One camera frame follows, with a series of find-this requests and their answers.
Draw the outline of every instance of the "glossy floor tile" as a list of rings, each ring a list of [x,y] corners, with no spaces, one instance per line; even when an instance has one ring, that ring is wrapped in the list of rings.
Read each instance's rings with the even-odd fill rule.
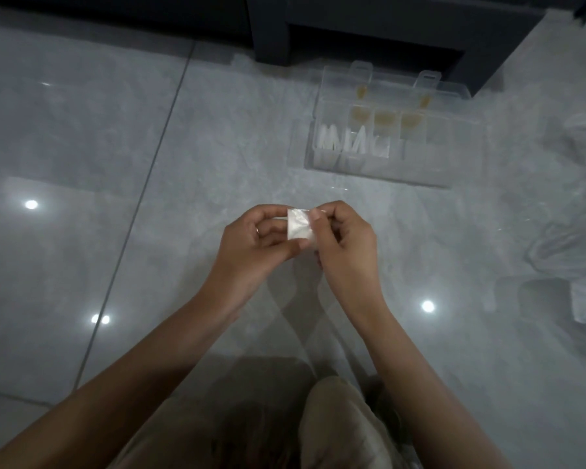
[[[0,448],[47,411],[44,406],[0,396]]]
[[[95,27],[0,10],[0,392],[43,402],[74,386],[191,47]]]
[[[586,325],[572,319],[568,283],[525,261],[586,183],[586,165],[552,147],[548,128],[586,111],[586,30],[544,23],[500,76],[474,100],[488,123],[486,176],[416,188],[304,170],[320,70],[198,43],[84,381],[192,296],[223,227],[248,207],[344,199],[376,230],[392,311],[511,461],[586,467]],[[306,257],[274,272],[179,391],[219,409],[286,405],[330,371],[361,386],[374,375]]]

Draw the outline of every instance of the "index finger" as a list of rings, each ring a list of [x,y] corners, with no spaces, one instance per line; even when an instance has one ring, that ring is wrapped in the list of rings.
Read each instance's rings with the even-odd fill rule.
[[[291,209],[290,206],[283,206],[282,204],[259,204],[244,212],[241,219],[257,224],[265,219],[286,217],[289,209]]]
[[[321,204],[317,208],[325,212],[329,219],[335,219],[338,222],[360,219],[358,212],[354,211],[352,206],[343,201]]]

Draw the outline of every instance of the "hand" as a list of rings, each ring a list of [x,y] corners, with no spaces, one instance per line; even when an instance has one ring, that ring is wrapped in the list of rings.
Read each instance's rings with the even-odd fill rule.
[[[226,311],[238,311],[281,263],[310,246],[307,239],[287,240],[288,206],[252,207],[224,229],[211,273],[202,286]]]
[[[321,266],[345,310],[383,303],[377,244],[371,225],[343,201],[309,212]]]

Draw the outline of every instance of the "plastic latch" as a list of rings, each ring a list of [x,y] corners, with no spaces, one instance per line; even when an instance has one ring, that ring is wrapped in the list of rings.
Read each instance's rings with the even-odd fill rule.
[[[414,83],[414,86],[418,89],[429,89],[435,91],[439,85],[441,73],[436,70],[422,70],[419,73],[419,77]]]
[[[373,64],[367,61],[354,61],[349,66],[349,73],[368,84],[373,76]]]

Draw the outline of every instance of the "person's left arm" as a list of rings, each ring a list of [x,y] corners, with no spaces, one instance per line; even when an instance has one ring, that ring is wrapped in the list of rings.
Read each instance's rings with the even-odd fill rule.
[[[0,449],[4,468],[105,468],[187,377],[269,273],[309,245],[287,240],[287,206],[228,225],[200,291],[141,342]]]

